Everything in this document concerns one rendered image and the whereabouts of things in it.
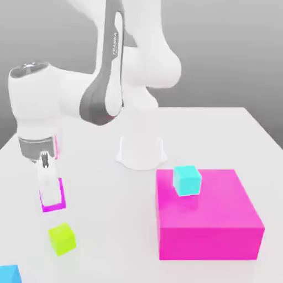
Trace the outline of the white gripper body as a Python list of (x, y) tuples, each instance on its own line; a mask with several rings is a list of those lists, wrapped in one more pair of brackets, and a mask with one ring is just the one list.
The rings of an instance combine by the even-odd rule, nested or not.
[(54, 161), (49, 166), (39, 160), (36, 163), (39, 191), (43, 205), (52, 206), (61, 202), (59, 176)]

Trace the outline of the small magenta cube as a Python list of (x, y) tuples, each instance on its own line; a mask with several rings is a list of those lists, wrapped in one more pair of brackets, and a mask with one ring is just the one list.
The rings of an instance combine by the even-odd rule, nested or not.
[(59, 184), (60, 184), (61, 202), (57, 203), (55, 205), (45, 206), (42, 202), (41, 197), (40, 197), (40, 202), (41, 202), (41, 207), (42, 207), (43, 213), (58, 211), (58, 210), (66, 208), (65, 192), (64, 192), (64, 187), (63, 187), (63, 183), (62, 183), (62, 178), (59, 178)]

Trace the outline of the small yellow-green cube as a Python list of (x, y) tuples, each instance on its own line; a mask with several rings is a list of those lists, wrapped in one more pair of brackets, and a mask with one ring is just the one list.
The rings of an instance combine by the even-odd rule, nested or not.
[(62, 256), (76, 248), (75, 234), (68, 223), (49, 229), (48, 235), (57, 256)]

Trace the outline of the small blue cube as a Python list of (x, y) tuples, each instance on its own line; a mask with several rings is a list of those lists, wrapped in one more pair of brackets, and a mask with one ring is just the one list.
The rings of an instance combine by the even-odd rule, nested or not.
[(0, 283), (22, 283), (17, 265), (0, 266)]

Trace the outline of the small cyan cube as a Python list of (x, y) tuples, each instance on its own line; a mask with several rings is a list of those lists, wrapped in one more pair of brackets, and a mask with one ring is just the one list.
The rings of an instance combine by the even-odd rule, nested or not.
[(202, 176), (193, 165), (176, 166), (173, 172), (173, 186), (179, 196), (199, 195)]

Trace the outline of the large magenta box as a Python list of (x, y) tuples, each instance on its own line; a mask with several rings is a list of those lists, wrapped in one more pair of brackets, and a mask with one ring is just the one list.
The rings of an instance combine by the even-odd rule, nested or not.
[(201, 192), (178, 196), (173, 170), (156, 171), (161, 260), (255, 260), (265, 227), (234, 170), (201, 169)]

